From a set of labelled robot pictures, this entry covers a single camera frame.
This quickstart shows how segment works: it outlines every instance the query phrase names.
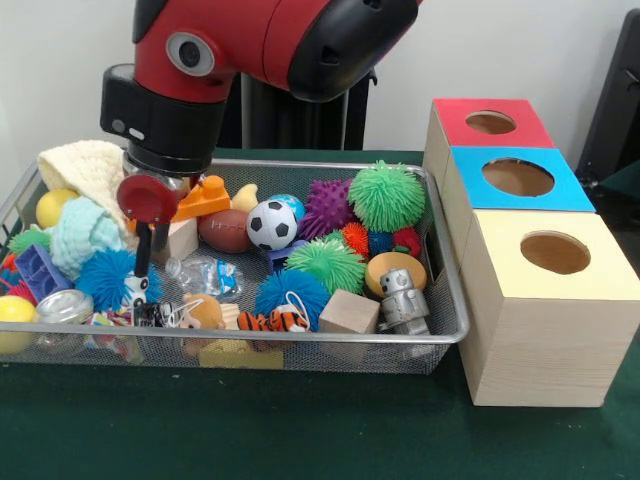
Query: spiky ball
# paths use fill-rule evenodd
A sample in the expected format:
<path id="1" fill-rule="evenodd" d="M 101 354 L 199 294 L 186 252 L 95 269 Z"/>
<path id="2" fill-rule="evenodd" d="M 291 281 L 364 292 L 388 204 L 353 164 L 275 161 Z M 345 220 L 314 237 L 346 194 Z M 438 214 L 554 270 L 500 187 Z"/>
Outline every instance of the spiky ball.
<path id="1" fill-rule="evenodd" d="M 323 237 L 355 220 L 347 202 L 351 181 L 313 181 L 306 204 L 307 214 L 298 227 L 300 238 L 310 241 Z"/>
<path id="2" fill-rule="evenodd" d="M 342 236 L 347 246 L 353 248 L 358 255 L 364 258 L 369 256 L 369 233 L 361 224 L 348 223 L 342 229 Z"/>
<path id="3" fill-rule="evenodd" d="M 287 269 L 314 275 L 333 295 L 336 290 L 362 292 L 366 266 L 364 258 L 337 240 L 314 240 L 287 259 Z"/>
<path id="4" fill-rule="evenodd" d="M 358 172 L 349 190 L 349 203 L 369 230 L 393 233 L 418 223 L 425 209 L 425 192 L 405 166 L 388 166 L 379 160 Z"/>
<path id="5" fill-rule="evenodd" d="M 258 287 L 256 315 L 268 317 L 277 307 L 286 305 L 286 295 L 290 291 L 295 292 L 304 303 L 311 322 L 311 331 L 317 332 L 318 319 L 329 303 L 330 295 L 316 277 L 301 270 L 281 270 L 269 275 Z"/>
<path id="6" fill-rule="evenodd" d="M 97 312 L 117 311 L 124 301 L 131 300 L 134 292 L 131 282 L 136 255 L 127 250 L 98 251 L 85 262 L 76 282 L 76 288 L 93 297 Z M 162 298 L 160 277 L 153 265 L 149 268 L 148 282 L 144 290 L 147 303 L 157 303 Z"/>

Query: wooden cube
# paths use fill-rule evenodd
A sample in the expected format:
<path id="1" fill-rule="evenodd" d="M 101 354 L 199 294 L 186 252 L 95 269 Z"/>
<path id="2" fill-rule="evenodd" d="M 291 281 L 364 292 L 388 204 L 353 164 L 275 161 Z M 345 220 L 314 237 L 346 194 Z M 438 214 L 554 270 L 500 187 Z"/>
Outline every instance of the wooden cube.
<path id="1" fill-rule="evenodd" d="M 476 210 L 460 344 L 476 405 L 603 404 L 640 320 L 640 282 L 593 213 Z"/>
<path id="2" fill-rule="evenodd" d="M 458 265 L 474 209 L 594 211 L 556 149 L 454 147 L 440 193 Z"/>
<path id="3" fill-rule="evenodd" d="M 553 148 L 526 100 L 435 99 L 423 167 L 442 192 L 452 147 Z"/>

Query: black and white soccer ball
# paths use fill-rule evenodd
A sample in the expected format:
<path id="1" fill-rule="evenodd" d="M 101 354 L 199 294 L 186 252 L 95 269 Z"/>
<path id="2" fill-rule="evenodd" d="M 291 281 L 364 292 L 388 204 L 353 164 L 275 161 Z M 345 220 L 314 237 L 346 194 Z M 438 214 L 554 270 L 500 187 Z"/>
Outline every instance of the black and white soccer ball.
<path id="1" fill-rule="evenodd" d="M 267 200 L 251 210 L 247 233 L 262 250 L 282 250 L 296 238 L 298 224 L 293 209 L 283 202 Z"/>

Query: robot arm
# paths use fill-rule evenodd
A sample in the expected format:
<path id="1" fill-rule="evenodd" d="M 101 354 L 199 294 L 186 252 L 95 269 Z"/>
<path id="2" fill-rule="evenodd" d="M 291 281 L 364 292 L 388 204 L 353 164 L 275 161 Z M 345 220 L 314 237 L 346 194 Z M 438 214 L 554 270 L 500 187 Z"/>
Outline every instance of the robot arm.
<path id="1" fill-rule="evenodd" d="M 237 72 L 331 100 L 393 47 L 421 1 L 137 0 L 135 65 L 106 71 L 100 119 L 129 140 L 118 202 L 139 225 L 136 275 L 148 269 L 146 226 L 167 225 L 211 163 Z"/>

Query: purple toy block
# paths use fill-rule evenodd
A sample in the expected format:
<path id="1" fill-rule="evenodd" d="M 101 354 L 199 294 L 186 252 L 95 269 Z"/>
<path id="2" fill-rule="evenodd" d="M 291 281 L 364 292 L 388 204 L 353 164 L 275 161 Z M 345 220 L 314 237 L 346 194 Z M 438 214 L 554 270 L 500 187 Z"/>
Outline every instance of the purple toy block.
<path id="1" fill-rule="evenodd" d="M 289 256 L 298 248 L 306 245 L 305 240 L 296 240 L 290 247 L 283 248 L 282 250 L 276 250 L 275 252 L 267 252 L 267 258 L 269 259 L 269 275 L 279 272 L 284 268 L 284 262 Z"/>
<path id="2" fill-rule="evenodd" d="M 49 252 L 40 245 L 30 246 L 16 258 L 16 267 L 38 302 L 52 293 L 73 288 L 73 283 L 53 265 Z"/>

